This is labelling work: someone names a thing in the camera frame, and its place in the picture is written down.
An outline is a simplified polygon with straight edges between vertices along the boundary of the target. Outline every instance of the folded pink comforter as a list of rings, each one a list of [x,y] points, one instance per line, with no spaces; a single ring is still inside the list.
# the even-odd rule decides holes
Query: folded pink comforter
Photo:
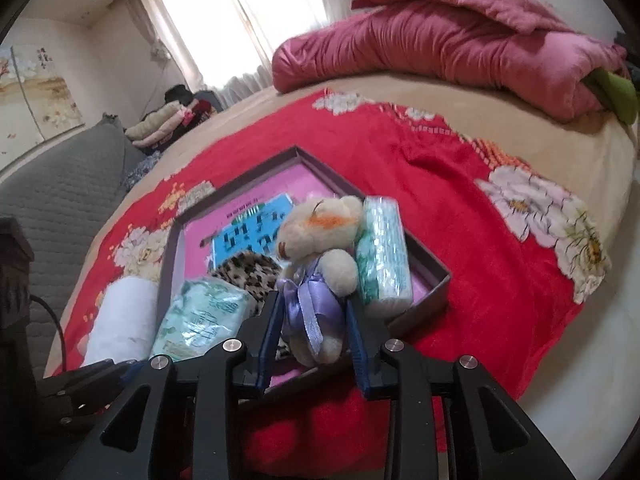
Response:
[[[572,31],[537,0],[353,0],[383,6],[285,41],[273,84],[393,70],[508,88],[559,121],[602,106],[581,80],[595,68],[626,74],[626,51]]]

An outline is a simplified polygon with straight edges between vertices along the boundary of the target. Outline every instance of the beige bed sheet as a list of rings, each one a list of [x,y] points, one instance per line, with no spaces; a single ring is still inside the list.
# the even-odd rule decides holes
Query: beige bed sheet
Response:
[[[271,87],[216,115],[177,141],[126,196],[94,238],[62,315],[62,326],[66,326],[71,306],[94,264],[102,239],[132,203],[216,140],[326,87],[441,114],[458,132],[495,141],[505,152],[523,158],[539,174],[582,198],[598,223],[605,245],[612,243],[626,209],[638,136],[636,128],[622,127],[610,112],[559,124],[506,92],[469,89],[420,76],[389,73],[332,80],[285,95],[279,95]],[[46,375],[59,363],[60,343],[56,338]]]

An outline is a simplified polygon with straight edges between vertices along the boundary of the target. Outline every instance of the silver rivet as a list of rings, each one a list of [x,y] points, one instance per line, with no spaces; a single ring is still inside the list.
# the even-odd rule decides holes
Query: silver rivet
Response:
[[[460,364],[463,365],[463,367],[468,368],[469,370],[473,370],[478,366],[478,359],[476,359],[472,355],[463,355],[460,358]]]
[[[399,352],[404,348],[404,343],[399,339],[389,339],[385,342],[385,348],[390,352]]]
[[[235,352],[242,347],[242,341],[239,339],[227,339],[222,343],[222,348],[227,352]]]
[[[156,370],[162,370],[169,364],[169,358],[166,355],[157,355],[151,358],[151,367]]]

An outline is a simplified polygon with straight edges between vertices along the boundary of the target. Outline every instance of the leopard print fabric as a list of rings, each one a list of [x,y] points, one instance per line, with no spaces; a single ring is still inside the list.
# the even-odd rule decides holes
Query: leopard print fabric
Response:
[[[281,270],[276,261],[268,256],[242,251],[226,259],[216,269],[210,270],[209,275],[244,288],[257,302],[255,311],[251,313],[252,316],[257,316],[262,311],[268,293],[276,289],[276,280]],[[290,355],[289,346],[280,338],[276,360]]]

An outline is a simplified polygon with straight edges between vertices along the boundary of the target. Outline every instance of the gray sofa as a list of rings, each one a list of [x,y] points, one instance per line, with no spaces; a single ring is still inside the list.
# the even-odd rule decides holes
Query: gray sofa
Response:
[[[117,117],[37,156],[0,184],[0,214],[15,216],[35,253],[31,292],[60,316],[94,236],[126,191],[124,177],[145,156]],[[33,303],[28,326],[31,363],[42,377],[56,335],[49,314]]]

